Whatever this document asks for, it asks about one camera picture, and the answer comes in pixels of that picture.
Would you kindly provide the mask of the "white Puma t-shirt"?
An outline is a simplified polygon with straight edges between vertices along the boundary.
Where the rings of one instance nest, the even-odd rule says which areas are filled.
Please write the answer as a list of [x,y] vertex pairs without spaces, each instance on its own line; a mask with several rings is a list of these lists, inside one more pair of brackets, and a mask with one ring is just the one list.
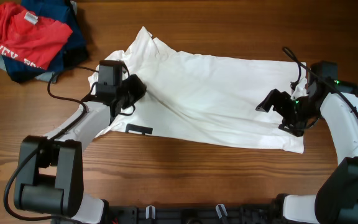
[[302,153],[304,140],[279,129],[282,117],[258,112],[271,90],[306,93],[306,78],[293,62],[244,60],[177,52],[145,28],[128,49],[110,54],[123,61],[147,92],[108,126],[229,147]]

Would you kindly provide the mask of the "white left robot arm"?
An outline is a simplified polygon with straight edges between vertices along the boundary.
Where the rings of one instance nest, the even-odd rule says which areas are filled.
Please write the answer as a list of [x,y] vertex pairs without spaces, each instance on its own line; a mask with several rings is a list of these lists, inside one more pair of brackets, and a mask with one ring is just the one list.
[[17,169],[5,188],[6,211],[22,218],[7,201],[13,188],[14,206],[39,213],[38,221],[102,223],[107,204],[84,192],[83,151],[145,93],[146,85],[135,74],[126,79],[100,75],[78,101],[78,110],[60,127],[44,136],[27,136],[21,143]]

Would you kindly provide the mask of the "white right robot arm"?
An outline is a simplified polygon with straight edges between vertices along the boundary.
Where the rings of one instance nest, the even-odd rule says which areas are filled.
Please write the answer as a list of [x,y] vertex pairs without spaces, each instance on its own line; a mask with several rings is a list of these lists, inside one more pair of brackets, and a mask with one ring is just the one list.
[[292,223],[358,223],[358,91],[354,84],[329,79],[314,81],[307,96],[291,99],[272,90],[256,107],[276,111],[279,128],[300,137],[312,117],[326,121],[338,166],[314,195],[284,195],[283,218]]

